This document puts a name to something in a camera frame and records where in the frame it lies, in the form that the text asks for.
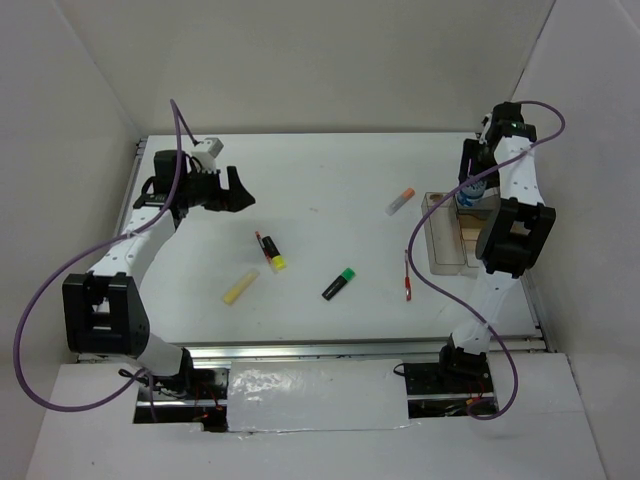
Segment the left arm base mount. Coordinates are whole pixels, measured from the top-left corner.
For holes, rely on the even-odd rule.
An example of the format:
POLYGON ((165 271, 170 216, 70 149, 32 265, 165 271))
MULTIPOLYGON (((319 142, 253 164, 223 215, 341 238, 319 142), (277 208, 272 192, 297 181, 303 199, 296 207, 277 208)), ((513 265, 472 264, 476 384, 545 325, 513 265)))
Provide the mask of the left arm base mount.
POLYGON ((138 380, 134 424, 195 424, 204 431, 228 430, 228 368, 196 368, 187 352, 177 375, 138 380))

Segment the pale yellow highlighter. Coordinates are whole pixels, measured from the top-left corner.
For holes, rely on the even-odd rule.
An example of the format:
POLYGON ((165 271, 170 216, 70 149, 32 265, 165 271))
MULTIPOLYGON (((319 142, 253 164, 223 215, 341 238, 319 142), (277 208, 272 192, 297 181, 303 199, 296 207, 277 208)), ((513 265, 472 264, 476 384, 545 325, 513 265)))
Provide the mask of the pale yellow highlighter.
POLYGON ((222 301, 226 305, 233 305, 259 275, 259 271, 255 269, 249 270, 225 292, 222 301))

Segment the red pen under highlighter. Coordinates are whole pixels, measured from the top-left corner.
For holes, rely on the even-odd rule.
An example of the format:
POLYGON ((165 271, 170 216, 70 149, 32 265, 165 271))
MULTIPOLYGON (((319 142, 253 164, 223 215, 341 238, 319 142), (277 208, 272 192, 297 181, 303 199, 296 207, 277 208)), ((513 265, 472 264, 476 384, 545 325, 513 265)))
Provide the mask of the red pen under highlighter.
POLYGON ((268 254, 268 252, 267 252, 267 250, 266 250, 266 247, 265 247, 265 244, 264 244, 264 242, 263 242, 262 236, 260 235, 260 233, 259 233, 258 231, 255 231, 255 236, 256 236, 256 239, 257 239, 257 241, 258 241, 258 244, 259 244, 259 246, 260 246, 260 249, 261 249, 261 251, 262 251, 262 253, 263 253, 263 255, 264 255, 264 257, 265 257, 265 259, 266 259, 267 263, 268 263, 270 266, 272 266, 272 260, 271 260, 271 257, 270 257, 270 255, 268 254))

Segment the black yellow-capped highlighter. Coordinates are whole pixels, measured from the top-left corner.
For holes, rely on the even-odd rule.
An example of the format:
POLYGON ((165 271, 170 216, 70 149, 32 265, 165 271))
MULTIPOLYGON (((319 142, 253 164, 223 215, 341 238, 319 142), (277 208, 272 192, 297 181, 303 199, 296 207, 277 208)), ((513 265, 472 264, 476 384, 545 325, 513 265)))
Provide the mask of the black yellow-capped highlighter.
POLYGON ((273 265, 273 268, 276 271, 283 270, 286 267, 286 261, 282 257, 272 238, 270 236, 263 237, 262 244, 267 257, 270 259, 271 264, 273 265))

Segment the aluminium front rail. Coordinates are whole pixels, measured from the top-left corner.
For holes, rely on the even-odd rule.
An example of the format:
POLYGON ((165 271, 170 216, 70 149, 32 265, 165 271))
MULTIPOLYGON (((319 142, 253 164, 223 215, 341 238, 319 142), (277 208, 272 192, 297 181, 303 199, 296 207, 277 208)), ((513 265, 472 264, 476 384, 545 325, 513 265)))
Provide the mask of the aluminium front rail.
POLYGON ((196 363, 213 364, 231 361, 323 360, 356 358, 405 358, 438 356, 444 339, 354 341, 316 343, 228 343, 184 345, 196 363))

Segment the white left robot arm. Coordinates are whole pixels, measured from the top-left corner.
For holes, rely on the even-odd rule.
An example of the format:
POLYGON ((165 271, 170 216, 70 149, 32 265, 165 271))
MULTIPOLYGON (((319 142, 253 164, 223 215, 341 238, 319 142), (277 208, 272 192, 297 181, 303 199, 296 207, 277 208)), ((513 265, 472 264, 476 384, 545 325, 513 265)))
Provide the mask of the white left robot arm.
POLYGON ((186 349, 152 333, 139 287, 190 209, 236 213, 254 204, 236 167, 227 167, 228 185, 221 185, 215 160, 222 148, 220 139, 209 137, 188 154, 156 152, 154 174, 133 203, 123 240, 62 285, 70 350, 133 359, 176 399, 189 397, 207 376, 195 370, 186 349))

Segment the clear compartment organizer box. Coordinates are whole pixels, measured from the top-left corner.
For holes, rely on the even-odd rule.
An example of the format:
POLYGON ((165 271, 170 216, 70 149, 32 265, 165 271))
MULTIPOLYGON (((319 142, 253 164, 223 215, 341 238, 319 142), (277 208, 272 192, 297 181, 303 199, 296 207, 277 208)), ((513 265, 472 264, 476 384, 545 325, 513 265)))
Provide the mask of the clear compartment organizer box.
POLYGON ((452 197, 429 216, 424 232, 433 275, 477 276, 480 261, 475 254, 476 243, 498 200, 497 189, 489 189, 470 208, 460 207, 452 197))

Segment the black green-capped highlighter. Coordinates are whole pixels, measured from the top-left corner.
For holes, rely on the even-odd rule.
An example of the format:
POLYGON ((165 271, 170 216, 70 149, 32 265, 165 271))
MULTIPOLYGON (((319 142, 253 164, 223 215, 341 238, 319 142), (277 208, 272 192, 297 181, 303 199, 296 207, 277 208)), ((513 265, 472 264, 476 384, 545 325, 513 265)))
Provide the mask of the black green-capped highlighter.
POLYGON ((354 277, 355 272, 351 268, 346 268, 338 275, 333 282, 324 290, 322 297, 330 301, 341 289, 343 289, 354 277))

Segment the orange-capped grey marker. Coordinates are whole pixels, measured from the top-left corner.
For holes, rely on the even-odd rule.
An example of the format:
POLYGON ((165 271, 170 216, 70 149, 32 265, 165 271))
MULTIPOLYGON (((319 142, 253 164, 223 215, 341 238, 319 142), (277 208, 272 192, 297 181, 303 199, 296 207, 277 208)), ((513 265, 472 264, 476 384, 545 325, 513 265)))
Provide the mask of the orange-capped grey marker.
POLYGON ((389 216, 394 215, 400 208, 402 208, 410 199, 415 195, 413 188, 407 188, 398 197, 396 197, 386 208, 385 213, 389 216))

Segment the red gel pen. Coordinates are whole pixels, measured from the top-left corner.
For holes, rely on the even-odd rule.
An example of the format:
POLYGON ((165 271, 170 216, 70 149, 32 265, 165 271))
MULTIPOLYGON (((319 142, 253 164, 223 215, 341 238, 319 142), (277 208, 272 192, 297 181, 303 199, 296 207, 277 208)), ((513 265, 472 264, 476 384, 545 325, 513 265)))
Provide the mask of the red gel pen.
POLYGON ((409 259, 408 259, 408 250, 404 251, 404 288, 405 288, 405 300, 407 302, 412 299, 412 286, 410 279, 410 267, 409 267, 409 259))

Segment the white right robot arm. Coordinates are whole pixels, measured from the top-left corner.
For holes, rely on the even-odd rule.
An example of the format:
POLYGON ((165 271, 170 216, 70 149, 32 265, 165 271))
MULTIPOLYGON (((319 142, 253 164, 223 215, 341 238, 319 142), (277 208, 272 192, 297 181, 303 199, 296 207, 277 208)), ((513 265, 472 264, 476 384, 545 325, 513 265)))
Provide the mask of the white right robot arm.
POLYGON ((520 102, 503 102, 483 120, 475 140, 466 140, 460 184, 479 180, 456 193, 458 207, 474 207, 489 188, 499 191, 475 244, 479 273, 468 304, 471 319, 459 325, 439 354, 436 379, 448 392, 481 377, 499 313, 509 290, 536 263, 556 220, 537 185, 536 127, 528 124, 520 102))

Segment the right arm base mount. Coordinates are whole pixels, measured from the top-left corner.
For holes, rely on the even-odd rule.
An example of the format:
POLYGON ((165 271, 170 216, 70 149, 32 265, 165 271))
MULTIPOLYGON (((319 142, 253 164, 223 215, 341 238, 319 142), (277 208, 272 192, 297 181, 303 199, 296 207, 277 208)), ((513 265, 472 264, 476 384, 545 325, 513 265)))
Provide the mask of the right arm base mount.
POLYGON ((411 419, 498 412, 486 353, 468 354, 447 344, 437 362, 403 362, 392 372, 404 379, 411 419))

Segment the white foil sheet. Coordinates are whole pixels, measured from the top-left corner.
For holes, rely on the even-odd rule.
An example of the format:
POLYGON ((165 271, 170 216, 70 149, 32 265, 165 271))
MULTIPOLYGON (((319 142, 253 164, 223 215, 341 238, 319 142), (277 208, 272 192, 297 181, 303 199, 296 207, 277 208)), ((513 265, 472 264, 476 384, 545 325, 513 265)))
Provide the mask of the white foil sheet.
POLYGON ((368 431, 410 424, 396 360, 235 362, 229 372, 231 432, 368 431))

